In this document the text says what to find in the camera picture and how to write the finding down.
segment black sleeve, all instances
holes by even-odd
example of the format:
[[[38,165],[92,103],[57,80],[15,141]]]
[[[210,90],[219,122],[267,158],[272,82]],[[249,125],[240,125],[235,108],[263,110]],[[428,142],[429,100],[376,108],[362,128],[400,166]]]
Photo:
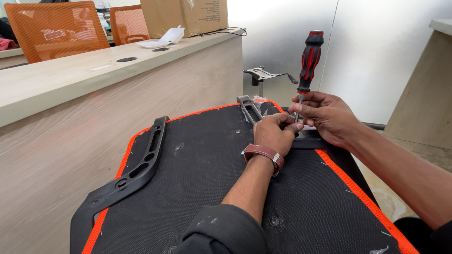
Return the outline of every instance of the black sleeve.
[[[259,223],[233,205],[203,206],[171,252],[267,253],[265,233]]]
[[[449,221],[435,230],[430,235],[430,238],[444,253],[452,253],[452,221]]]

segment orange mesh chair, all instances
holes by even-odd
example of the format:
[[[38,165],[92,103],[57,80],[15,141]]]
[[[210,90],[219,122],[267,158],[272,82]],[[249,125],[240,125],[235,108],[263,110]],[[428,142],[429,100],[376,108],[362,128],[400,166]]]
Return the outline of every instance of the orange mesh chair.
[[[5,4],[29,63],[110,47],[94,2]]]
[[[110,24],[116,46],[150,39],[141,5],[110,8]]]

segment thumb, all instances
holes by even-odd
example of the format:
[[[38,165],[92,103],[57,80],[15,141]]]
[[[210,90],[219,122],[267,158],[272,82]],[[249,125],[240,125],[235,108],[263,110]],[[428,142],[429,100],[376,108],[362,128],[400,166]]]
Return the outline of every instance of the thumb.
[[[299,131],[301,131],[303,128],[305,127],[305,125],[301,122],[296,122],[293,124],[289,124],[284,128],[284,132],[285,131],[289,131],[292,132],[293,134],[298,133]]]
[[[304,117],[310,117],[310,118],[320,117],[320,115],[319,115],[320,108],[313,108],[311,106],[304,105],[301,103],[295,103],[292,106],[292,109],[293,109],[293,111],[297,112],[298,114],[300,114]]]

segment tiled floor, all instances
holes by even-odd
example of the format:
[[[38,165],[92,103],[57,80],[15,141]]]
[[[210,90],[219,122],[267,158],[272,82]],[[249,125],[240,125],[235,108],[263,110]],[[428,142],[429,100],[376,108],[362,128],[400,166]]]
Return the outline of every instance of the tiled floor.
[[[391,139],[395,143],[416,153],[431,163],[452,172],[452,150],[427,146],[409,141]],[[389,188],[380,178],[378,178],[370,169],[368,169],[356,157],[353,157],[358,164],[364,178],[366,179],[375,199],[378,202],[383,213],[392,222],[398,218],[413,215],[414,212],[405,202]]]

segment hand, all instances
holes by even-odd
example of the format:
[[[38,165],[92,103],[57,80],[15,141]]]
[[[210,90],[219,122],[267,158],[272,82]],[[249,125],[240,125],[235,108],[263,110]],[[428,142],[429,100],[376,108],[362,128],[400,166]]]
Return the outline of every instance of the hand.
[[[298,102],[298,95],[292,101]],[[345,149],[349,149],[347,140],[364,127],[341,98],[322,92],[309,92],[302,104],[295,103],[289,111],[304,116],[303,123],[315,126],[327,142]]]
[[[295,122],[295,118],[288,114],[266,116],[253,127],[254,144],[271,148],[284,157],[292,146],[295,133],[303,127],[303,123]]]

